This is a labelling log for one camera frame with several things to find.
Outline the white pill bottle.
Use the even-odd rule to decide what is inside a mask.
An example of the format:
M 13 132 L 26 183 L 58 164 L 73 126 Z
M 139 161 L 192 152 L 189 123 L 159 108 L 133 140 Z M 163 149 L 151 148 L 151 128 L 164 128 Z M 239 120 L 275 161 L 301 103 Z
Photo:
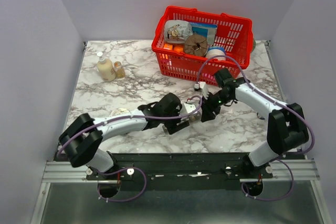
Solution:
M 265 120 L 265 118 L 260 113 L 257 113 L 257 117 L 261 120 Z

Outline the grey weekly pill organizer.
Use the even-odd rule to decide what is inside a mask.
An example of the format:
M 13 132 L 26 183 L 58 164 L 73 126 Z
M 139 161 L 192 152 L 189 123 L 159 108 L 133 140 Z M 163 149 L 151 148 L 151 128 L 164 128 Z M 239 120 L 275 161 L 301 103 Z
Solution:
M 195 114 L 193 114 L 193 115 L 191 115 L 187 118 L 181 119 L 181 121 L 176 123 L 176 124 L 171 124 L 171 125 L 164 124 L 162 126 L 162 129 L 166 134 L 172 135 L 172 134 L 190 126 L 191 124 L 200 121 L 201 116 L 202 116 L 201 112 L 196 112 Z

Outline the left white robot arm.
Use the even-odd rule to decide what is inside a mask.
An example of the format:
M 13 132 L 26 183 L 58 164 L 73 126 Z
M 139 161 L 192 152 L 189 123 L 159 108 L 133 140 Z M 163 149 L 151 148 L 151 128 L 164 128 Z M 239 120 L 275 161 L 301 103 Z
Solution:
M 65 152 L 72 167 L 86 165 L 104 179 L 116 175 L 116 159 L 99 148 L 103 141 L 131 132 L 144 131 L 163 124 L 169 134 L 189 125 L 188 117 L 195 106 L 182 103 L 172 94 L 160 101 L 144 104 L 131 112 L 107 118 L 93 118 L 89 113 L 78 116 L 60 135 L 60 151 Z

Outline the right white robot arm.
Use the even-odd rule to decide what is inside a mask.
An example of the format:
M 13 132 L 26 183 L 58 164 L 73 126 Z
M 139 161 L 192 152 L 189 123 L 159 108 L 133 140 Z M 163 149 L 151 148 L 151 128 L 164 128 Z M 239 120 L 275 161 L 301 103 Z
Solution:
M 245 77 L 235 79 L 226 68 L 215 73 L 215 80 L 220 90 L 214 94 L 209 92 L 205 82 L 194 86 L 202 91 L 202 122 L 214 120 L 221 106 L 236 102 L 248 105 L 267 121 L 266 141 L 243 158 L 241 171 L 246 177 L 255 177 L 261 166 L 308 141 L 308 129 L 299 104 L 273 99 Z

